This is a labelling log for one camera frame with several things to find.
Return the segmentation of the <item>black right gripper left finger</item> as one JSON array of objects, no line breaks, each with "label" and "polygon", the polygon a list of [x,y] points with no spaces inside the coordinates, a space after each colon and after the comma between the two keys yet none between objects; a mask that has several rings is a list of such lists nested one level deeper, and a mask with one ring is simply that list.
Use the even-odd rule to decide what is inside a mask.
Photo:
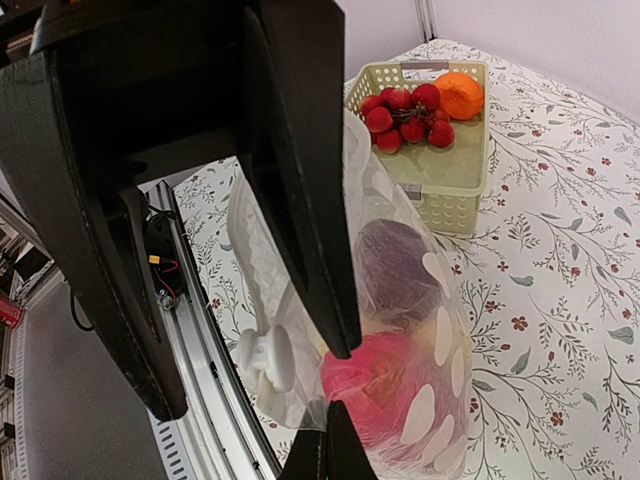
[{"label": "black right gripper left finger", "polygon": [[325,433],[299,430],[292,443],[279,480],[322,480],[325,478]]}]

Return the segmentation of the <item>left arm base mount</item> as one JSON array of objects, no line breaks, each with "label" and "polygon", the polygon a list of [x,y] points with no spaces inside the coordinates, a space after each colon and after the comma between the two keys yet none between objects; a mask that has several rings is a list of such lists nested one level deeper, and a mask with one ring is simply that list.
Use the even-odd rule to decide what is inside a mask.
[{"label": "left arm base mount", "polygon": [[147,210],[143,224],[143,239],[158,306],[163,311],[172,311],[185,293],[185,280],[178,259],[172,227],[177,214],[151,204],[147,194],[143,195]]}]

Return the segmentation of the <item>red pomegranate front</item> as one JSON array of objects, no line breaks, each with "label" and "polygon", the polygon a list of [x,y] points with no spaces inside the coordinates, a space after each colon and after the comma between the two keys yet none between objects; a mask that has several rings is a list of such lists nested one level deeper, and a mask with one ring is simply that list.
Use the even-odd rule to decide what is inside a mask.
[{"label": "red pomegranate front", "polygon": [[449,368],[404,333],[367,335],[348,360],[328,352],[321,381],[329,401],[345,404],[365,451],[386,464],[431,462],[466,432]]}]

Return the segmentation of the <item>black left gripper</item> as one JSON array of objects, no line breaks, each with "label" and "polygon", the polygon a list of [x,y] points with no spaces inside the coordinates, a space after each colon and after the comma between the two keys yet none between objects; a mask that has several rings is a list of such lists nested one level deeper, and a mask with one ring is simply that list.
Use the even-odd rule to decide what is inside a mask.
[{"label": "black left gripper", "polygon": [[257,110],[241,76],[255,1],[47,1],[1,71],[1,169],[54,260],[132,255],[139,183],[236,156]]}]

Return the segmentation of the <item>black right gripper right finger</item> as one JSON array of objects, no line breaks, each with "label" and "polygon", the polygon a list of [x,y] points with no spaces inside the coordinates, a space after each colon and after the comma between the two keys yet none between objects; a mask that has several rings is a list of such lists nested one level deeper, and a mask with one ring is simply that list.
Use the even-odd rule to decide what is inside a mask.
[{"label": "black right gripper right finger", "polygon": [[378,479],[342,401],[332,402],[329,406],[326,448],[328,479]]}]

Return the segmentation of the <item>clear dotted zip top bag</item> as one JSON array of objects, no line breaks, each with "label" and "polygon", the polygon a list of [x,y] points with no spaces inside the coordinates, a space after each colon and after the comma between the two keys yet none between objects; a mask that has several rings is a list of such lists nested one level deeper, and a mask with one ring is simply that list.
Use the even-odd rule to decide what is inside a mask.
[{"label": "clear dotted zip top bag", "polygon": [[[373,152],[362,121],[350,113],[343,124],[343,196],[362,341],[367,335],[401,332],[421,349],[430,348],[433,362],[449,368],[452,390],[463,396],[467,414],[471,348],[455,283],[445,271],[445,259],[433,235]],[[361,228],[376,219],[414,228],[429,248],[422,263],[440,283],[441,300],[422,320],[391,319],[359,305],[354,245]],[[256,314],[255,326],[242,332],[235,350],[240,378],[258,411],[280,426],[322,431],[328,406],[336,402],[326,398],[321,381],[324,356],[332,352],[297,293],[243,170],[231,194],[228,235]],[[468,425],[463,436],[431,462],[386,464],[364,451],[381,479],[458,479],[464,468],[467,433]]]}]

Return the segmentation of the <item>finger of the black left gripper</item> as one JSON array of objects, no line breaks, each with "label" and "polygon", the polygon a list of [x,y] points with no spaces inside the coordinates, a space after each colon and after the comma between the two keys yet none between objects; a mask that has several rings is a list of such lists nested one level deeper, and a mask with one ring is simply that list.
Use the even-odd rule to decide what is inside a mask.
[{"label": "finger of the black left gripper", "polygon": [[238,159],[330,351],[362,341],[343,196],[345,15],[333,1],[249,1]]},{"label": "finger of the black left gripper", "polygon": [[99,339],[148,410],[183,417],[186,394],[156,304],[144,245],[146,204],[137,188],[91,194],[59,171],[44,235]]}]

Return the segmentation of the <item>dark purple fruit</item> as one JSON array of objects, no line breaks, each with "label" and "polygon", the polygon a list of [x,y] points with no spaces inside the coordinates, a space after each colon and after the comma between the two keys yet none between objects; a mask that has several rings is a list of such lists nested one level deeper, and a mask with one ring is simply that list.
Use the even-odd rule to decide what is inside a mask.
[{"label": "dark purple fruit", "polygon": [[428,252],[423,237],[404,223],[376,219],[364,225],[354,245],[359,305],[391,319],[429,316],[441,287],[423,266]]}]

